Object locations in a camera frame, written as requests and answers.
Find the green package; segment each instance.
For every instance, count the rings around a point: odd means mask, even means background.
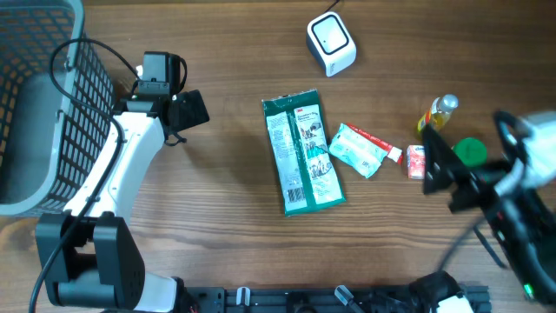
[[[286,216],[346,201],[330,162],[316,90],[262,100]]]

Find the gray plastic basket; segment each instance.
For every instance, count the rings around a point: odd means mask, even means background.
[[[47,73],[51,51],[84,37],[83,24],[78,0],[0,1],[0,215],[61,211],[106,141],[109,122],[62,97]],[[114,87],[91,43],[61,51],[56,78],[111,111]]]

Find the small bottle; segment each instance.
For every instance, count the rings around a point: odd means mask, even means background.
[[[440,130],[452,115],[455,108],[458,107],[458,97],[454,95],[445,95],[443,97],[438,97],[434,100],[431,109],[425,113],[425,115],[417,123],[417,135],[420,137],[420,133],[425,128],[425,125],[430,123],[435,130]]]

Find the wooden table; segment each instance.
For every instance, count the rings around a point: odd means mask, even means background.
[[[398,147],[432,101],[460,98],[442,131],[477,137],[500,156],[496,109],[523,114],[556,101],[556,3],[347,0],[338,7],[357,44],[355,63],[326,78],[305,45],[308,22],[329,2],[87,6],[89,36],[132,64],[145,50],[188,62],[210,123],[163,148],[136,199],[131,231],[149,270],[189,286],[333,287],[409,283],[434,270],[477,211],[451,215],[448,194],[423,196],[385,160],[364,179],[334,160],[347,202],[284,217],[261,99],[317,88],[327,132],[354,123]],[[101,51],[115,82],[131,76]],[[554,185],[544,189],[556,204]],[[24,311],[40,270],[36,219],[0,219],[0,311]],[[540,312],[511,271],[475,238],[451,262],[462,282],[487,284],[497,312]],[[39,311],[55,308],[43,292]]]

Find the green lid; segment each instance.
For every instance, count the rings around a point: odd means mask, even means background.
[[[453,152],[466,166],[479,166],[488,157],[487,147],[475,138],[465,138],[453,147]]]

